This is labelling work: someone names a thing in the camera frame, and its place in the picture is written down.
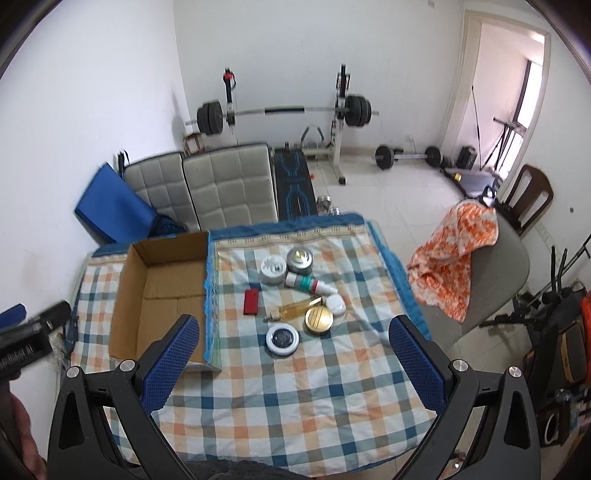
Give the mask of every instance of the gold jar lid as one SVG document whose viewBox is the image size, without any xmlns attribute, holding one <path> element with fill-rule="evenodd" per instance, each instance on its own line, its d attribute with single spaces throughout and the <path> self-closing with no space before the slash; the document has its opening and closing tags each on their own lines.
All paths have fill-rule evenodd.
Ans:
<svg viewBox="0 0 591 480">
<path fill-rule="evenodd" d="M 333 324 L 333 315 L 329 309 L 323 306 L 312 307 L 306 312 L 306 326 L 312 333 L 325 333 Z"/>
</svg>

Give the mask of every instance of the plaid tablecloth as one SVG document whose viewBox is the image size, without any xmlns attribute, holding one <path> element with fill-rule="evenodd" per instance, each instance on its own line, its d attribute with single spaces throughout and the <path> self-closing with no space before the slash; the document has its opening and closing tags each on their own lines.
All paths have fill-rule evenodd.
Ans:
<svg viewBox="0 0 591 480">
<path fill-rule="evenodd" d="M 314 253 L 314 276 L 334 284 L 348 304 L 321 338 L 292 323 L 300 346 L 287 358 L 265 348 L 274 306 L 306 294 L 262 286 L 260 262 L 297 244 Z M 218 239 L 216 252 L 222 372 L 181 376 L 155 421 L 184 460 L 254 459 L 309 476 L 352 471 L 416 447 L 431 425 L 388 342 L 390 319 L 404 308 L 368 227 Z M 108 336 L 125 255 L 92 258 L 77 305 L 79 342 L 72 364 L 113 368 Z M 243 293 L 260 288 L 259 315 L 242 314 Z M 109 421 L 124 456 L 130 445 L 113 412 Z"/>
</svg>

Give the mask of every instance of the box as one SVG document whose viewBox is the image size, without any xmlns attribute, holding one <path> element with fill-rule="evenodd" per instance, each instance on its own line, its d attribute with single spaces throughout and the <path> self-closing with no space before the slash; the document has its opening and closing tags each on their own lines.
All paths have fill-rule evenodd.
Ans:
<svg viewBox="0 0 591 480">
<path fill-rule="evenodd" d="M 206 318 L 207 232 L 146 239 L 129 247 L 111 320 L 109 355 L 137 360 L 180 315 L 199 323 L 199 342 L 186 369 L 218 371 L 217 324 Z"/>
</svg>

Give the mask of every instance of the barbell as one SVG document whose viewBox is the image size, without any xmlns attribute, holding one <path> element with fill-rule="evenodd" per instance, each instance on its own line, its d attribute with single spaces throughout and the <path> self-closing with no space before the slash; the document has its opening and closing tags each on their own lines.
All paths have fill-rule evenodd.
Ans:
<svg viewBox="0 0 591 480">
<path fill-rule="evenodd" d="M 254 110 L 244 110 L 234 112 L 234 116 L 245 115 L 278 115 L 281 113 L 305 113 L 305 112 L 342 112 L 345 114 L 345 122 L 350 127 L 364 127 L 372 116 L 379 115 L 371 108 L 371 103 L 367 98 L 361 95 L 349 95 L 345 100 L 345 108 L 323 107 L 323 106 L 276 106 L 259 108 Z M 205 135 L 218 135 L 223 131 L 224 115 L 222 104 L 218 100 L 204 103 L 197 110 L 197 118 L 185 122 L 186 125 L 197 124 L 199 131 Z"/>
<path fill-rule="evenodd" d="M 376 165 L 382 170 L 392 168 L 395 161 L 398 160 L 426 160 L 432 167 L 441 166 L 441 152 L 437 147 L 428 147 L 424 154 L 404 154 L 402 148 L 392 148 L 387 145 L 380 145 L 374 156 Z"/>
</svg>

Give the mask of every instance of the orange patterned cloth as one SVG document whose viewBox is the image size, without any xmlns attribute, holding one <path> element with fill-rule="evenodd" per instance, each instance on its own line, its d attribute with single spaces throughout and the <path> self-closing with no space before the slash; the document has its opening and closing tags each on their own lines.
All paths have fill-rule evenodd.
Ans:
<svg viewBox="0 0 591 480">
<path fill-rule="evenodd" d="M 417 301 L 439 307 L 449 318 L 462 323 L 470 301 L 472 252 L 494 245 L 498 236 L 495 209 L 474 200 L 452 207 L 407 265 Z"/>
</svg>

